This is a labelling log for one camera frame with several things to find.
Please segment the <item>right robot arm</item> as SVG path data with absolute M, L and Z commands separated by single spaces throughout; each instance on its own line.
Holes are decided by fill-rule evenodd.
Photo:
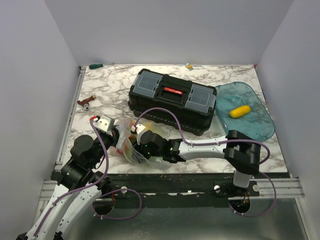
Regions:
M 214 140 L 194 141 L 167 140 L 148 130 L 138 137 L 134 148 L 146 159 L 158 157 L 172 164 L 199 158 L 227 160 L 235 168 L 233 185 L 243 189 L 260 169 L 261 145 L 237 130 Z

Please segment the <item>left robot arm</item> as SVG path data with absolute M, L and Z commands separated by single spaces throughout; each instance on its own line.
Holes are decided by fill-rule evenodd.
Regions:
M 103 194 L 112 191 L 107 172 L 94 172 L 102 160 L 108 161 L 107 150 L 115 147 L 119 131 L 113 128 L 97 137 L 81 135 L 70 150 L 71 158 L 54 176 L 57 182 L 52 196 L 34 226 L 18 235 L 19 240 L 62 240 L 72 222 Z

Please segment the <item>clear plastic bag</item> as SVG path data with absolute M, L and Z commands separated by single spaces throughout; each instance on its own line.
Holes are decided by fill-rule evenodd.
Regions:
M 115 122 L 115 128 L 118 130 L 119 138 L 115 145 L 114 152 L 124 158 L 131 164 L 143 166 L 145 168 L 153 168 L 156 170 L 168 170 L 172 164 L 163 160 L 159 156 L 144 157 L 136 147 L 137 138 L 131 133 L 131 127 L 136 123 L 135 120 L 122 118 Z

